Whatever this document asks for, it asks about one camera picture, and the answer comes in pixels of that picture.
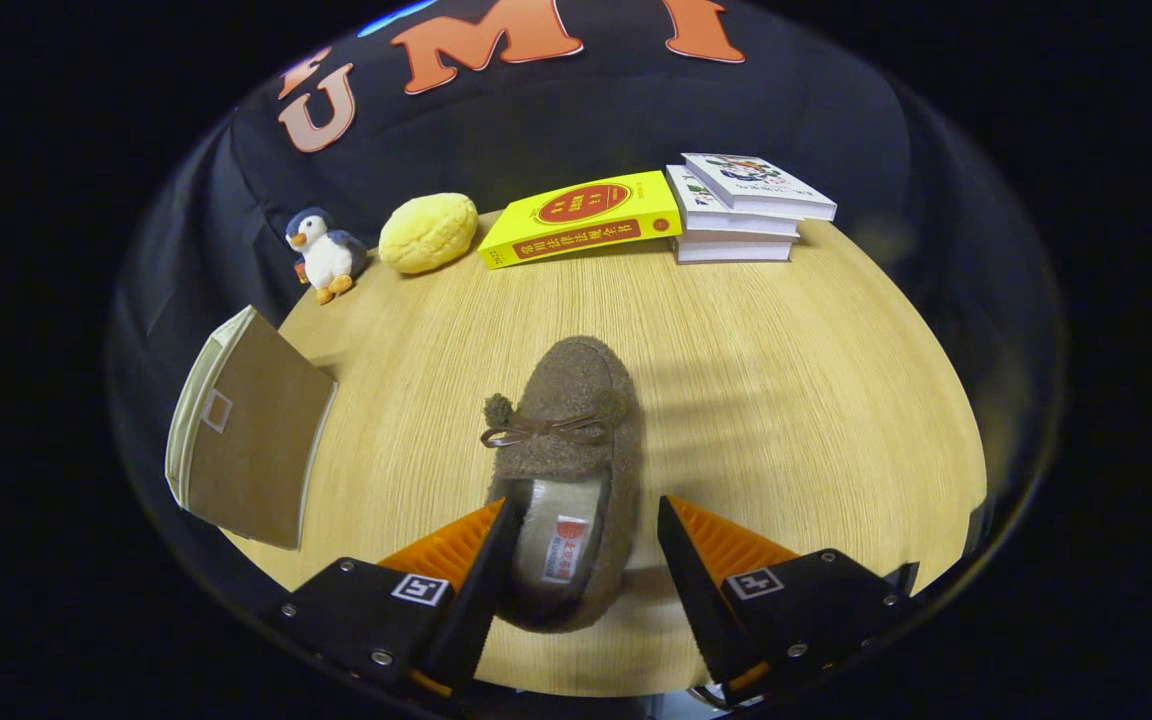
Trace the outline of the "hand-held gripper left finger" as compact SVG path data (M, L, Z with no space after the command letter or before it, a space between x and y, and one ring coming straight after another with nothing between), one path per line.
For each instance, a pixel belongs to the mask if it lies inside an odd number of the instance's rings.
M378 562L340 558L276 602L276 632L394 700L472 682L524 509L499 498Z

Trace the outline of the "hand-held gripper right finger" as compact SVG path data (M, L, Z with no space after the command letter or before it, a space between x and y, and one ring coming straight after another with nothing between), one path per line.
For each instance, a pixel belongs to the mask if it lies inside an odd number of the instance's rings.
M680 497L660 498L657 538L728 706L818 685L922 611L908 583L844 551L797 553Z

